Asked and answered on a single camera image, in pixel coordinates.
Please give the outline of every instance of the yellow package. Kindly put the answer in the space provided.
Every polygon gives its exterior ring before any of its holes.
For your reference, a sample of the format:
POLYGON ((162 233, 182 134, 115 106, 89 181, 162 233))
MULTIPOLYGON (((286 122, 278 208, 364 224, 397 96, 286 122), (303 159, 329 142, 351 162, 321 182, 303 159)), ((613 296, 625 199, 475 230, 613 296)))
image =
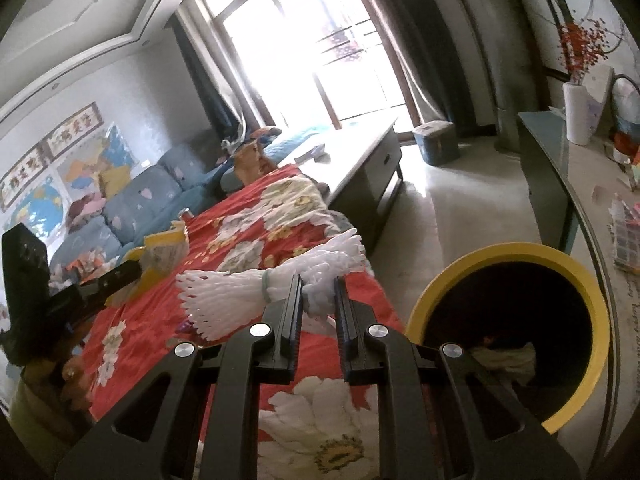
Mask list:
POLYGON ((145 236, 145 245, 136 247, 124 255, 122 261, 140 262, 140 279, 121 288, 106 301, 109 307, 119 307, 126 301, 140 297, 156 283, 164 280, 189 254, 189 236, 183 221, 171 222, 172 228, 145 236))

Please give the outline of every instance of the trash can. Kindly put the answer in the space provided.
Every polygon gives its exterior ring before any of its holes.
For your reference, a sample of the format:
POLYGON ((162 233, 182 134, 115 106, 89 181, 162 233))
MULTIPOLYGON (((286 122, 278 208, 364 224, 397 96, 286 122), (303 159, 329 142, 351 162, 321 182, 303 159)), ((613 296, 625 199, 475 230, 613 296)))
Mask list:
POLYGON ((430 121, 414 130, 415 142, 422 160, 430 166, 439 166, 460 156, 456 126, 449 121, 430 121))
POLYGON ((609 352, 609 316, 596 279, 567 254, 529 243, 498 244, 452 263, 425 289, 406 328, 414 343, 465 349, 499 338, 533 343, 535 376, 513 383, 549 433, 593 392, 609 352))

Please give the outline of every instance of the coffee table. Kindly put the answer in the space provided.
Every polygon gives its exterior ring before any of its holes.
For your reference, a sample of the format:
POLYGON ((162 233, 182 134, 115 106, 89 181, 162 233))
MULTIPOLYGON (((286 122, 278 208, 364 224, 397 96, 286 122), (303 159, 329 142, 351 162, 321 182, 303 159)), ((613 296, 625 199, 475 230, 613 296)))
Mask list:
POLYGON ((341 130, 319 134, 297 147, 279 166, 324 143, 325 155, 299 165, 307 176, 329 187, 325 202, 358 229, 371 253, 402 184, 396 116, 380 112, 353 121, 341 130))

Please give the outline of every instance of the red berry branch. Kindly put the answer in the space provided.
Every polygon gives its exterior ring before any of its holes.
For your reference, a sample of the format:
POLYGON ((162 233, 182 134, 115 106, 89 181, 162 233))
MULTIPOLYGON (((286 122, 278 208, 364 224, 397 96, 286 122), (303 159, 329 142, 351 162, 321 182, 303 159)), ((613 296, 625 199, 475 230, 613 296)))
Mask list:
POLYGON ((602 20, 585 21, 588 25, 565 23, 558 27, 560 44, 567 54, 559 60, 571 75, 571 82, 576 84, 582 82, 591 66, 601 59, 609 59, 605 54, 609 47, 605 23, 602 20))

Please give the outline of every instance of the window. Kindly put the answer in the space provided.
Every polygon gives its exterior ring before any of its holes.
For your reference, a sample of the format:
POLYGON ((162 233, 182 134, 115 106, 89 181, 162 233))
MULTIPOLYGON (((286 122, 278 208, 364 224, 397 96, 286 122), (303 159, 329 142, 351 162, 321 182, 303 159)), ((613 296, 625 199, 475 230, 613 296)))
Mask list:
POLYGON ((404 74, 394 69, 362 0, 204 1, 245 83, 277 126, 340 128, 386 108, 398 114, 397 132, 417 124, 404 74))

